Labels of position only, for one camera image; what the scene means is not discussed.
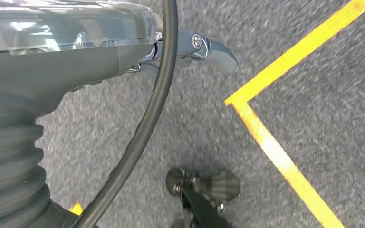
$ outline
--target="gray carpet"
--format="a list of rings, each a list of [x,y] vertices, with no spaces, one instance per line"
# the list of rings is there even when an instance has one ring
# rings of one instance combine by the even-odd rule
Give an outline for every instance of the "gray carpet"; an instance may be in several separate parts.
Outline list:
[[[156,12],[160,2],[141,1]],[[165,188],[169,168],[229,169],[242,179],[227,205],[237,227],[321,227],[223,102],[346,0],[180,0],[180,28],[220,40],[240,70],[206,64],[177,69],[155,132],[103,228],[168,228],[180,203]],[[92,200],[122,156],[155,78],[125,75],[65,96],[39,120],[42,165],[52,198],[65,208]],[[365,14],[250,105],[335,214],[365,228]]]

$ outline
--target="flexible hose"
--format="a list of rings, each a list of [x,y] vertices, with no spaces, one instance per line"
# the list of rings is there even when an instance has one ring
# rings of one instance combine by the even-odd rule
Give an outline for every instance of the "flexible hose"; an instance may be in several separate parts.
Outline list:
[[[178,43],[176,0],[163,0],[163,53],[152,97],[135,134],[108,180],[73,228],[92,228],[110,206],[141,157],[162,112],[174,74]]]

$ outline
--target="black power cord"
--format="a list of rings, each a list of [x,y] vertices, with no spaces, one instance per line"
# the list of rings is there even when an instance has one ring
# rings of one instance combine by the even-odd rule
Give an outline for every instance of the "black power cord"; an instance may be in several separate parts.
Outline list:
[[[163,0],[162,7],[163,53],[152,97],[120,162],[72,228],[92,228],[102,217],[141,157],[163,110],[170,91],[177,55],[178,15],[176,0]]]

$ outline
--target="black plastic part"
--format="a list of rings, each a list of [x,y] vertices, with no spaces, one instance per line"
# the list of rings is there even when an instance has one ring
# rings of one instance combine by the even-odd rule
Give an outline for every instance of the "black plastic part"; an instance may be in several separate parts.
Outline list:
[[[107,182],[86,207],[73,228],[93,227],[112,203],[141,157],[163,110],[173,79],[178,44],[176,0],[163,0],[164,52],[152,97],[136,132]]]
[[[182,206],[189,209],[201,228],[232,228],[232,226],[222,217],[201,194],[195,192],[187,184],[181,185]]]

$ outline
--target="yellow floor marking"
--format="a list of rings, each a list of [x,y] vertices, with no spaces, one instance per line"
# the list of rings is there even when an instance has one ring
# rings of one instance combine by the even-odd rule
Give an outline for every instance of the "yellow floor marking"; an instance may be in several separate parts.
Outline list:
[[[329,206],[306,180],[247,102],[233,103],[233,107],[240,115],[255,141],[257,141],[268,158],[282,173],[283,177],[289,182],[322,226],[325,228],[344,228],[341,221],[339,221]]]
[[[71,209],[69,209],[70,212],[80,215],[83,212],[83,208],[79,203],[76,203]]]
[[[364,12],[365,0],[351,0],[233,93],[225,100],[225,104],[230,105],[234,101],[249,101]]]

